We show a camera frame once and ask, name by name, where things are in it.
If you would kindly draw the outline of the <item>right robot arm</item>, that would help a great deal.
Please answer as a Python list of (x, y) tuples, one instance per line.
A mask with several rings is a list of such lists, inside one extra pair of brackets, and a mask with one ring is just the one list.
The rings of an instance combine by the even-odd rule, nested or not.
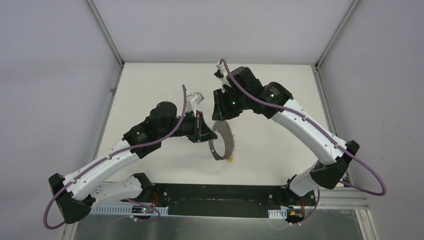
[(217, 67), (214, 75), (222, 81), (222, 87), (213, 91), (214, 121), (231, 120), (244, 110), (252, 110), (286, 128), (317, 157), (312, 167), (288, 180), (283, 192), (288, 204), (298, 204), (316, 188), (336, 187), (360, 148), (356, 141), (345, 141), (323, 129), (286, 88), (277, 82), (262, 85), (248, 67), (231, 71), (242, 90), (232, 82), (223, 65)]

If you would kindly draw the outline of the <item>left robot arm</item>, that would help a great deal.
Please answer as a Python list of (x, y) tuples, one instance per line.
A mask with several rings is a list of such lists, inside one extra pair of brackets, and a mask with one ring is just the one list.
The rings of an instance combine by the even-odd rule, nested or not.
[(177, 116), (175, 104), (160, 102), (144, 121), (133, 126), (102, 156), (73, 173), (52, 175), (48, 182), (53, 199), (48, 206), (56, 203), (64, 223), (73, 224), (105, 204), (126, 199), (149, 201), (153, 185), (145, 173), (135, 173), (117, 182), (106, 179), (158, 150), (165, 139), (173, 137), (187, 137), (192, 143), (218, 138), (205, 123), (201, 111), (184, 111)]

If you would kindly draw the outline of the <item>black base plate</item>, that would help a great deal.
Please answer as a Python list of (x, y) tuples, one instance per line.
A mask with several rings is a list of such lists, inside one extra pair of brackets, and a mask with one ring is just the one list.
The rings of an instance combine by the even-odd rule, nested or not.
[(172, 216), (269, 218), (284, 208), (303, 210), (316, 205), (313, 191), (290, 195), (283, 186), (155, 183), (139, 198), (168, 209)]

